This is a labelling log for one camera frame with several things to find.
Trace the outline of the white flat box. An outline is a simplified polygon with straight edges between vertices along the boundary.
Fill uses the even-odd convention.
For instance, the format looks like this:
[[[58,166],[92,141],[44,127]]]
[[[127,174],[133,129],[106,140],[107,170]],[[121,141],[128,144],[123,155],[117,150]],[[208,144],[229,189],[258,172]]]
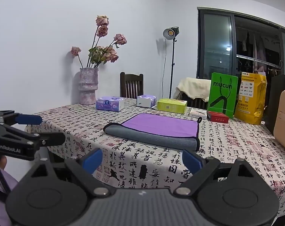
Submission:
[[[207,119],[207,111],[198,108],[191,108],[189,116],[193,118]]]

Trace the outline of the studio light on stand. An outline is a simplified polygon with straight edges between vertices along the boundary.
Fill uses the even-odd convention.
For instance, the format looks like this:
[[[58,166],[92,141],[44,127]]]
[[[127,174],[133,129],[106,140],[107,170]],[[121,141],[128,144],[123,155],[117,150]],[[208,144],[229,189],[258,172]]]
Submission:
[[[175,66],[175,43],[177,42],[177,36],[179,35],[179,27],[169,27],[163,31],[163,37],[165,40],[172,41],[172,56],[171,56],[171,72],[170,72],[170,83],[169,83],[169,98],[172,97],[173,87],[173,68]]]

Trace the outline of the yellow plastic bag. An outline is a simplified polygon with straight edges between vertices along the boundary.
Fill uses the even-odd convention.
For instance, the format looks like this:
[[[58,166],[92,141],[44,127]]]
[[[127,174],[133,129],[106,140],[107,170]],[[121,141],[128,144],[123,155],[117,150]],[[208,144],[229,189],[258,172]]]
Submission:
[[[260,125],[264,111],[266,87],[266,76],[242,72],[234,116],[248,124]]]

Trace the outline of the green mucun paper bag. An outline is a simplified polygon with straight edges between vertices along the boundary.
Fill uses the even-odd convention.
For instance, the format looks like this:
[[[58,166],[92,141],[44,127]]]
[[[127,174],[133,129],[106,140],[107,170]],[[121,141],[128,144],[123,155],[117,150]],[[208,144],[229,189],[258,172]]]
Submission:
[[[223,113],[233,118],[237,96],[238,77],[212,73],[208,111]]]

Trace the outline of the cream cloth on chair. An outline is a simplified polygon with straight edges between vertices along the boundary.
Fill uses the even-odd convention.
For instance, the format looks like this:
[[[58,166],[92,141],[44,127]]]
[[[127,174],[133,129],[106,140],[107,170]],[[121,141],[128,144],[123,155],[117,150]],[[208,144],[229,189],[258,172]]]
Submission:
[[[192,100],[199,98],[204,102],[208,102],[210,87],[211,80],[187,77],[180,80],[173,95],[173,99],[180,99],[184,93]]]

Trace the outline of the red small box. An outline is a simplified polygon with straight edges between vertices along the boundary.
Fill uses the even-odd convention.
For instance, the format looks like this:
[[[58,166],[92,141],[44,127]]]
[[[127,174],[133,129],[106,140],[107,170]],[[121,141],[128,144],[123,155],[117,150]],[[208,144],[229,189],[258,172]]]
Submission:
[[[207,117],[211,122],[219,122],[223,124],[227,124],[229,122],[229,117],[224,113],[207,111]]]

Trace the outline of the lime green tissue box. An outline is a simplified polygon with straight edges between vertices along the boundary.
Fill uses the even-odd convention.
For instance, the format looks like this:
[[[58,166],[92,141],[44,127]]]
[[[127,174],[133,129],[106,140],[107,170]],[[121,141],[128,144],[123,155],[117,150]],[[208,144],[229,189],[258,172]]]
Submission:
[[[184,114],[187,108],[187,101],[179,99],[162,98],[157,102],[157,110],[170,113]]]

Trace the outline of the dried pink roses bouquet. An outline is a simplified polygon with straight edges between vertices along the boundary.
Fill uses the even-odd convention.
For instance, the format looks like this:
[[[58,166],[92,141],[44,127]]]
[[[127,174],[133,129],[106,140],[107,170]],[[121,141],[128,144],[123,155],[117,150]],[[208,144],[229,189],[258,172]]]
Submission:
[[[101,64],[106,64],[107,62],[114,63],[119,59],[116,49],[127,44],[126,37],[118,33],[113,37],[112,42],[108,46],[103,47],[99,45],[99,40],[108,35],[109,17],[98,15],[96,17],[96,26],[97,29],[93,37],[93,43],[88,50],[86,68],[98,68]]]

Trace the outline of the white purple tissue pack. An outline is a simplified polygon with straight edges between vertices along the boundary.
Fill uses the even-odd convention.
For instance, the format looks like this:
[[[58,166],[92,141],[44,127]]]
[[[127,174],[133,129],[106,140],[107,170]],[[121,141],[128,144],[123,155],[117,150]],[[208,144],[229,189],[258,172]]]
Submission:
[[[136,106],[143,108],[152,108],[156,106],[157,98],[154,95],[140,95],[137,97]]]

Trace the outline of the person in purple clothing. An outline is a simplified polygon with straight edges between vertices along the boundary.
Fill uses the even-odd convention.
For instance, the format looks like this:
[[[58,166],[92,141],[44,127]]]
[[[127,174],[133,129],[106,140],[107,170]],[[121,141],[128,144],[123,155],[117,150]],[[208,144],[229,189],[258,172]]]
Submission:
[[[0,155],[0,171],[7,182],[10,190],[12,190],[17,184],[17,180],[12,177],[10,174],[8,174],[4,168],[7,164],[7,158],[3,155]],[[2,226],[10,226],[12,225],[12,222],[6,212],[6,205],[5,200],[7,198],[7,193],[5,192],[1,182],[0,182],[0,225]]]

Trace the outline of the dark framed sliding window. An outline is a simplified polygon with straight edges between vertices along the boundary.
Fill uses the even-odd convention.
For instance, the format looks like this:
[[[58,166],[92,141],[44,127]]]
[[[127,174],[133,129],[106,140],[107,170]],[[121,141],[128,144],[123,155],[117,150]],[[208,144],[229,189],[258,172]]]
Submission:
[[[199,7],[196,76],[240,76],[243,71],[285,75],[285,27],[239,12]]]

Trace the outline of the purple and grey towel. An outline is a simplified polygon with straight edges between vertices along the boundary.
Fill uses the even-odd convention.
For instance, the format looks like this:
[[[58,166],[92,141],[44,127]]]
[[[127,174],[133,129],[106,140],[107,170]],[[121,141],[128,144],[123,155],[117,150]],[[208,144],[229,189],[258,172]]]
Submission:
[[[141,113],[121,124],[109,123],[104,126],[103,131],[122,139],[197,152],[200,149],[200,123],[201,119],[187,120]]]

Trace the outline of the speckled pink ceramic vase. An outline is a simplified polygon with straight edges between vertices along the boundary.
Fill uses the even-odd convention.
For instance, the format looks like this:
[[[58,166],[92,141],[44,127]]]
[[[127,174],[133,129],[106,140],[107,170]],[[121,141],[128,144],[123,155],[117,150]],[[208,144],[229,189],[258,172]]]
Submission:
[[[96,91],[98,90],[98,68],[81,68],[79,79],[79,103],[92,105],[96,103]]]

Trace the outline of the dark wooden chair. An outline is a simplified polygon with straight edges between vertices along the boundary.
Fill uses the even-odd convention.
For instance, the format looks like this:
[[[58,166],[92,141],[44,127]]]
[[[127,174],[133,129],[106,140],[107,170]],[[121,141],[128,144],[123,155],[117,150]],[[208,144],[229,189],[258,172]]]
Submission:
[[[120,73],[120,97],[136,99],[143,94],[143,74]]]

